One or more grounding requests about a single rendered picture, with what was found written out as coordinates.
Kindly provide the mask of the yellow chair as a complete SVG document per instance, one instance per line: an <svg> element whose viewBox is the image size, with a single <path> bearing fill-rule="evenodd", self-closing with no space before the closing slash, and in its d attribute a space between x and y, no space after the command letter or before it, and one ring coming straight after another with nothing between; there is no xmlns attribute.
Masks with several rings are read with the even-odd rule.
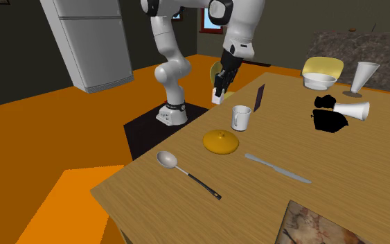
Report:
<svg viewBox="0 0 390 244"><path fill-rule="evenodd" d="M306 73L322 73L338 80L343 68L344 63L337 58L311 57L306 60L301 75Z"/></svg>
<svg viewBox="0 0 390 244"><path fill-rule="evenodd" d="M220 73L221 70L222 70L222 65L221 65L220 61L215 62L213 64L213 66L211 67L211 69L210 69L210 78L211 78L211 84L212 85L214 85L214 83L215 83L215 75ZM222 100L227 99L228 97L230 97L233 94L234 94L233 91L227 91L226 93L222 94L221 99Z"/></svg>

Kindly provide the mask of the small white box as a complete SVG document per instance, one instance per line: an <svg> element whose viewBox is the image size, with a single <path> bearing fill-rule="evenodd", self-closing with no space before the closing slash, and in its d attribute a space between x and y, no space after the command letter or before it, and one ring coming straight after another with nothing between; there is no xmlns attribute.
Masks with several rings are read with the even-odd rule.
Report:
<svg viewBox="0 0 390 244"><path fill-rule="evenodd" d="M211 99L211 102L216 104L216 105L220 105L224 100L224 91L221 91L221 94L219 96L216 95L216 88L214 87L213 88L213 91L212 91L212 99Z"/></svg>

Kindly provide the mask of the dark purple flat card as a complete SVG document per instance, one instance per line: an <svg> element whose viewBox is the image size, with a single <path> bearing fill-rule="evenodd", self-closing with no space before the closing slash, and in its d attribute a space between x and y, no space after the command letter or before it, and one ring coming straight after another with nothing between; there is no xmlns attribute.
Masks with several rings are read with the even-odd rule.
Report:
<svg viewBox="0 0 390 244"><path fill-rule="evenodd" d="M265 84L261 85L258 88L258 91L257 91L257 94L256 94L256 102L255 102L255 105L254 105L253 112L256 112L256 110L260 107L260 104L261 104L261 101L262 101L262 98L263 98L264 88L265 88Z"/></svg>

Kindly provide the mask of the red framed window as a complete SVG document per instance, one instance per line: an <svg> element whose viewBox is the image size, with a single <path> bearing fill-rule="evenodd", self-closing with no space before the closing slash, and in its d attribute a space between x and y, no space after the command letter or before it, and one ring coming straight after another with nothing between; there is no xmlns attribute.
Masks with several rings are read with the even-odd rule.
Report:
<svg viewBox="0 0 390 244"><path fill-rule="evenodd" d="M200 10L200 33L223 34L223 27L213 24L209 19L207 8Z"/></svg>

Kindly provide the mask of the white mug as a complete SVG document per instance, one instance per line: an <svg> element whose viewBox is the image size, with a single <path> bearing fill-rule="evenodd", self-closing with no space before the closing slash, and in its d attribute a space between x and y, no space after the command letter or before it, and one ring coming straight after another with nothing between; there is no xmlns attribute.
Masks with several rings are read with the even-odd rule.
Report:
<svg viewBox="0 0 390 244"><path fill-rule="evenodd" d="M251 108L244 105L236 105L232 109L231 128L235 131L245 131L248 127Z"/></svg>

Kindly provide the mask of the yellow round lid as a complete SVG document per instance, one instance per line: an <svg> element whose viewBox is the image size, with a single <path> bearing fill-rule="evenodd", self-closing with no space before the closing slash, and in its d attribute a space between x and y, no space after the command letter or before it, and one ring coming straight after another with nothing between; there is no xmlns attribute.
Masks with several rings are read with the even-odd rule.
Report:
<svg viewBox="0 0 390 244"><path fill-rule="evenodd" d="M207 150L219 155L230 154L239 146L237 136L227 130L209 131L203 136L202 142Z"/></svg>

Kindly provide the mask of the white bowl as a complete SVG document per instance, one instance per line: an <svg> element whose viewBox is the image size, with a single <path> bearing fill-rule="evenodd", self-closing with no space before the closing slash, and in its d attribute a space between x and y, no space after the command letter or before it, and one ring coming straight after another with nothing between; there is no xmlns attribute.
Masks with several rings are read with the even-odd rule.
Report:
<svg viewBox="0 0 390 244"><path fill-rule="evenodd" d="M304 73L303 84L313 90L325 91L336 83L337 79L323 73Z"/></svg>

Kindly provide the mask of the small black lump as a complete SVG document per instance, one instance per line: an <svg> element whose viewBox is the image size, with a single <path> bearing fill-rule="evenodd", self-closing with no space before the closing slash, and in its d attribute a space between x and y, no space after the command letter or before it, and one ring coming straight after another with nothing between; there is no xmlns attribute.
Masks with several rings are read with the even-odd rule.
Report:
<svg viewBox="0 0 390 244"><path fill-rule="evenodd" d="M328 94L323 97L317 96L314 100L314 106L317 108L333 109L336 102L336 99Z"/></svg>

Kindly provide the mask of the dark robot stand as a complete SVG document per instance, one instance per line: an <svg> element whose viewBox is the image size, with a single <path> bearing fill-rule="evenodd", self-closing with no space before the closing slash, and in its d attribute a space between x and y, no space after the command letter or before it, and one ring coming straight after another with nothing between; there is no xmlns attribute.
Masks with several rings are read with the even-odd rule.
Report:
<svg viewBox="0 0 390 244"><path fill-rule="evenodd" d="M167 126L156 119L156 115L158 115L160 108L163 106L164 103L123 126L128 146L130 147L132 160L135 160L150 149L154 148L157 144L161 143L170 135L176 133L186 124L189 124L197 117L208 111L204 107L186 103L186 109L188 110L187 122L183 125Z"/></svg>

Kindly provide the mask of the silver table knife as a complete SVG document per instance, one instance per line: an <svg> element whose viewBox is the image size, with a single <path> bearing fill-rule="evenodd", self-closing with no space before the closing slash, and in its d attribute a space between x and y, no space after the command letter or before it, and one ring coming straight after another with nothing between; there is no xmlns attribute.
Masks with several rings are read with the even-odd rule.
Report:
<svg viewBox="0 0 390 244"><path fill-rule="evenodd" d="M304 177L301 177L301 176L299 176L299 175L297 175L297 174L295 174L295 173L289 172L289 171L287 171L287 170L285 170L285 169L283 169L283 168L277 167L277 166L275 166L275 165L273 165L273 164L271 164L271 163L269 163L269 162L265 162L265 161L263 161L263 160L261 160L261 159L255 157L255 156L252 155L252 154L245 153L245 157L246 157L247 159L250 159L250 160L253 160L253 161L255 161L255 162L259 162L259 163L261 163L261 164L264 164L264 165L266 165L266 166L269 166L269 167L273 168L276 172L281 173L281 174L283 174L283 175L286 175L286 176L288 176L288 177L291 177L292 179L298 180L298 181L303 182L303 183L306 183L306 184L312 184L312 181L310 181L310 180L308 180L308 179L306 179L306 178L304 178Z"/></svg>

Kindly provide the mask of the large black lump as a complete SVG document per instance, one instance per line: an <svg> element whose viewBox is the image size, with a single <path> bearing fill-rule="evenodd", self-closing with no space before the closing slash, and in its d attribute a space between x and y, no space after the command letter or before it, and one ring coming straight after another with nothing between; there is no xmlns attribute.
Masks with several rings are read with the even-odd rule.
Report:
<svg viewBox="0 0 390 244"><path fill-rule="evenodd" d="M315 109L312 111L311 117L313 118L315 129L324 132L335 133L348 126L347 119L339 112Z"/></svg>

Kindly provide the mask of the white cone vase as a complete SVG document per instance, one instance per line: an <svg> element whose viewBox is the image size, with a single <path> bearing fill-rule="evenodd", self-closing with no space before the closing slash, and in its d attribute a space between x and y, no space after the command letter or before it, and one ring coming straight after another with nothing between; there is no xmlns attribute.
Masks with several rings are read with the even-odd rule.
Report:
<svg viewBox="0 0 390 244"><path fill-rule="evenodd" d="M362 95L359 94L359 90L363 88L379 67L380 65L374 62L358 62L351 88L348 91L343 91L342 94L354 98L361 98Z"/></svg>
<svg viewBox="0 0 390 244"><path fill-rule="evenodd" d="M352 104L335 103L333 107L334 112L338 112L344 116L350 116L361 121L366 120L369 115L369 110L370 102Z"/></svg>

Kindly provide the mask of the grey refrigerator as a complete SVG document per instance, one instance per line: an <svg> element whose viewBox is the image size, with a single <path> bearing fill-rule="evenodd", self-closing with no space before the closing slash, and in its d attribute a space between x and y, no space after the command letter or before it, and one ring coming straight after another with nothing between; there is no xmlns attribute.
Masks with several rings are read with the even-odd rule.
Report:
<svg viewBox="0 0 390 244"><path fill-rule="evenodd" d="M118 0L39 0L72 83L88 94L133 81Z"/></svg>

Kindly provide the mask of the wooden table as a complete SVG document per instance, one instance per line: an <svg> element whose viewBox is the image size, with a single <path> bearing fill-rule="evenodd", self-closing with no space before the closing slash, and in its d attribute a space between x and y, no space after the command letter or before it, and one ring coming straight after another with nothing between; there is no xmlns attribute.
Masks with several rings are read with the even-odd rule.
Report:
<svg viewBox="0 0 390 244"><path fill-rule="evenodd" d="M133 244L274 244L290 200L372 244L390 244L390 95L362 91L360 100L370 102L367 119L349 119L336 133L314 127L318 95L298 78L264 73L91 194ZM251 108L245 131L231 128L236 105ZM202 139L212 130L235 134L238 148L227 155L207 150ZM164 168L159 151L172 153L180 168L222 199L180 170Z"/></svg>

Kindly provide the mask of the beige patterned book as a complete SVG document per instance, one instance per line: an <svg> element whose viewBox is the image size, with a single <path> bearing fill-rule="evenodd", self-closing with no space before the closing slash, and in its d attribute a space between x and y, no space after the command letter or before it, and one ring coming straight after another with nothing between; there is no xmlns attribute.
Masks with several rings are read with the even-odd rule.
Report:
<svg viewBox="0 0 390 244"><path fill-rule="evenodd" d="M275 244L372 244L290 200Z"/></svg>

